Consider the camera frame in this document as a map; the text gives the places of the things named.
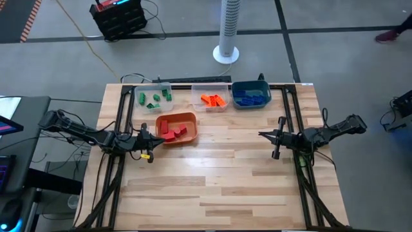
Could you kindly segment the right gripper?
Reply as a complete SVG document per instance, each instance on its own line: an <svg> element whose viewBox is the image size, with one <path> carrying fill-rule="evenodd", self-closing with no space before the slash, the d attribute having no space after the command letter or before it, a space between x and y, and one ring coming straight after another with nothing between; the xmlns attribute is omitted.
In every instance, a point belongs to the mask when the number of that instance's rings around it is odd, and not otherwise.
<svg viewBox="0 0 412 232"><path fill-rule="evenodd" d="M291 150L304 151L302 136L283 131L285 123L286 117L280 117L278 118L278 129L268 132L260 131L258 133L258 135L268 139L271 144L275 146L275 149L272 152L273 159L279 159L279 148L281 146L285 146L286 148Z"/></svg>

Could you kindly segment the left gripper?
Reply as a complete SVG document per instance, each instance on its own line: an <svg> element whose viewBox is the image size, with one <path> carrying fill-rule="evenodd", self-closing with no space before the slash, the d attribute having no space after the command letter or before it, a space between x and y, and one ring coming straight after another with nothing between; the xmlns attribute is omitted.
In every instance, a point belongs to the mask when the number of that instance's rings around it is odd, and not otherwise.
<svg viewBox="0 0 412 232"><path fill-rule="evenodd" d="M136 131L138 133L136 137L132 137L132 139L135 142L132 145L131 151L129 152L132 159L134 160L146 159L148 163L153 163L154 161L153 149L163 144L165 139L161 137L153 136L147 130L147 124L145 122L141 124L141 127L139 130L134 129L132 124L130 124L130 127L133 131ZM135 158L133 156L133 152L136 152L138 150L140 150L140 156L139 158Z"/></svg>

